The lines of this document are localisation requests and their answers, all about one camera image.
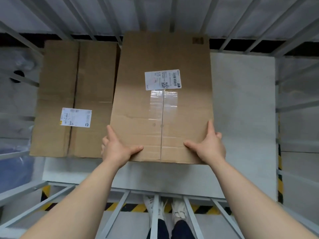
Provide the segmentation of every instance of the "hand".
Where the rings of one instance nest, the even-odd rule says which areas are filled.
[[[201,143],[187,140],[184,142],[184,145],[196,152],[206,164],[213,166],[215,162],[224,160],[226,157],[226,149],[221,138],[222,134],[215,132],[213,122],[209,120],[206,138]]]
[[[130,159],[131,155],[138,153],[143,146],[124,146],[117,138],[114,130],[110,125],[107,125],[108,138],[102,139],[102,159],[114,165],[117,169],[123,167]]]

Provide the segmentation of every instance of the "white shipping label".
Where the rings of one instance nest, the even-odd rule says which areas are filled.
[[[90,127],[92,110],[62,108],[60,125]]]
[[[179,69],[145,72],[145,86],[146,90],[179,89]]]

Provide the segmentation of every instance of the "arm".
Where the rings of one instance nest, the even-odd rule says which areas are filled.
[[[221,138],[209,121],[204,141],[185,141],[184,145],[197,152],[215,173],[245,238],[317,238],[225,161]]]
[[[107,126],[109,139],[103,138],[103,162],[68,196],[42,217],[22,239],[95,238],[112,181],[119,168],[142,146],[123,146]]]

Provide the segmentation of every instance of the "leg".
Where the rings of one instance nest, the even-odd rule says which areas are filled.
[[[154,204],[154,197],[150,198],[148,196],[143,196],[144,204],[147,208],[148,214],[150,216],[150,225],[152,224],[152,214],[153,214],[153,204]],[[158,223],[157,223],[157,238],[158,239],[169,239],[169,233],[164,221],[164,203],[160,201],[159,210],[158,212]],[[151,236],[151,229],[148,231],[147,239],[150,239]]]
[[[172,219],[174,229],[172,231],[172,239],[195,239],[189,225],[186,222],[188,216],[186,205],[181,199],[173,199],[172,203]]]

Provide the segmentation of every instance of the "qr code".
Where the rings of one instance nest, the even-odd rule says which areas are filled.
[[[167,82],[162,82],[162,88],[168,88],[168,83]]]

